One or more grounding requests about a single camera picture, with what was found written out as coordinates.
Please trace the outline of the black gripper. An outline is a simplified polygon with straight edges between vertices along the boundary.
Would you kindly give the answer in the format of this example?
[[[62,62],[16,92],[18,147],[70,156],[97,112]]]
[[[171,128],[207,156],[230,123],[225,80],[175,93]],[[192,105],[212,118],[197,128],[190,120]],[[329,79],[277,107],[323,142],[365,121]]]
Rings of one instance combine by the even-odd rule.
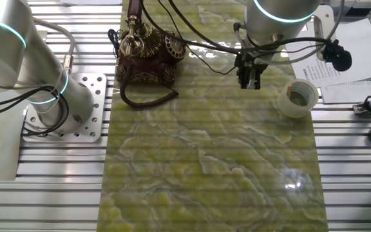
[[[268,66],[265,62],[260,61],[259,57],[248,53],[239,53],[235,59],[235,67],[237,67],[236,75],[240,78],[241,89],[247,88],[249,74],[251,73],[252,88],[259,90],[260,71],[263,72]]]

